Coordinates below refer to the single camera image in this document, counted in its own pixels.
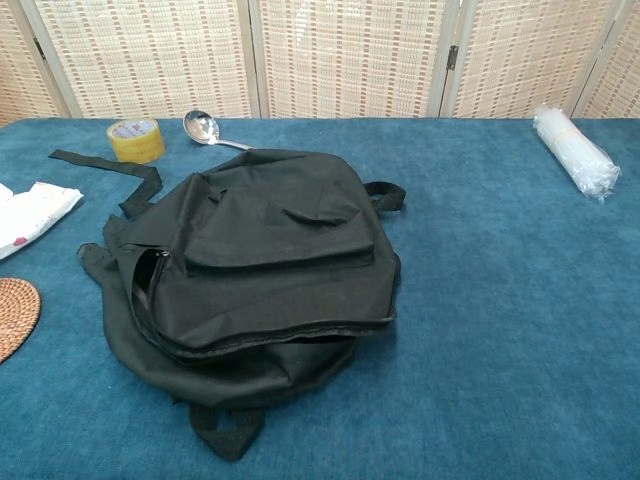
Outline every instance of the stainless steel ladle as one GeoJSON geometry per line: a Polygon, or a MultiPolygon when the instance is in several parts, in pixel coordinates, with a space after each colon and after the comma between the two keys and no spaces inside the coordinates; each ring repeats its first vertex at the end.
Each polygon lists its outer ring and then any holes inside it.
{"type": "Polygon", "coordinates": [[[182,120],[182,126],[192,140],[203,145],[227,145],[240,150],[249,150],[253,147],[243,143],[220,140],[220,128],[211,115],[202,110],[187,112],[182,120]]]}

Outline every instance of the woven screen panel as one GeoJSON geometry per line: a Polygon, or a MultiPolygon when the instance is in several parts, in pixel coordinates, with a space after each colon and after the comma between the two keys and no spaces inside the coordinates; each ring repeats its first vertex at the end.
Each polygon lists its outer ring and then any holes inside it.
{"type": "Polygon", "coordinates": [[[640,2],[636,1],[584,111],[586,117],[640,117],[640,2]]]}
{"type": "Polygon", "coordinates": [[[424,115],[445,0],[261,0],[275,117],[424,115]]]}
{"type": "Polygon", "coordinates": [[[84,116],[250,116],[235,0],[36,4],[84,116]]]}
{"type": "Polygon", "coordinates": [[[612,0],[482,0],[476,8],[454,116],[531,117],[565,109],[596,48],[612,0]]]}
{"type": "Polygon", "coordinates": [[[21,118],[59,115],[9,1],[13,0],[0,0],[0,126],[21,118]]]}

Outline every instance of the black strap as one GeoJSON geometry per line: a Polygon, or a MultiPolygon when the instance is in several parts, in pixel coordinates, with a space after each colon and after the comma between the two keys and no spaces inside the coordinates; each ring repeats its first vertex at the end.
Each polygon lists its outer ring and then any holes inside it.
{"type": "Polygon", "coordinates": [[[400,210],[407,192],[395,183],[370,182],[365,183],[364,188],[371,199],[371,204],[379,212],[393,212],[400,210]]]}
{"type": "Polygon", "coordinates": [[[101,168],[102,170],[112,170],[114,172],[134,175],[143,179],[143,182],[129,198],[120,204],[120,208],[127,218],[135,217],[145,212],[152,203],[149,199],[162,188],[162,179],[155,167],[140,165],[138,163],[111,162],[102,157],[87,157],[65,150],[56,150],[49,158],[57,158],[74,165],[101,168]]]}
{"type": "Polygon", "coordinates": [[[195,403],[189,404],[189,420],[198,436],[216,454],[228,461],[238,460],[258,436],[264,425],[262,410],[229,412],[236,422],[233,430],[218,430],[219,411],[195,403]]]}

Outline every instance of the teal fabric surface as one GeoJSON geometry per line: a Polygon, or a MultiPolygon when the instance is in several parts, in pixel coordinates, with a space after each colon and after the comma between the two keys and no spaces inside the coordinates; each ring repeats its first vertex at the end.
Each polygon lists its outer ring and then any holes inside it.
{"type": "MultiPolygon", "coordinates": [[[[577,121],[622,168],[585,198],[530,121],[224,120],[222,137],[325,151],[407,190],[385,214],[402,258],[398,319],[325,388],[270,409],[238,463],[215,457],[183,405],[118,363],[80,244],[139,180],[47,158],[114,158],[108,120],[0,130],[0,182],[85,195],[0,262],[42,316],[0,364],[0,479],[640,478],[640,121],[577,121]]],[[[160,122],[163,193],[235,155],[160,122]]]]}

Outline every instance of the blue table cover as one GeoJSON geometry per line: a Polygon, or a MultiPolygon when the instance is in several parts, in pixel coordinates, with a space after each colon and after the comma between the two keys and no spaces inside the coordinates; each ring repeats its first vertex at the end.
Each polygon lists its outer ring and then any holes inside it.
{"type": "MultiPolygon", "coordinates": [[[[75,255],[139,180],[47,158],[113,159],[110,120],[0,129],[0,182],[78,188],[82,203],[0,261],[42,315],[0,364],[0,479],[640,478],[640,121],[577,125],[622,168],[585,198],[530,120],[220,121],[223,138],[324,151],[407,190],[384,224],[402,258],[397,322],[324,388],[269,409],[233,464],[184,405],[135,377],[102,333],[75,255]]],[[[232,158],[162,120],[163,195],[232,158]]]]}

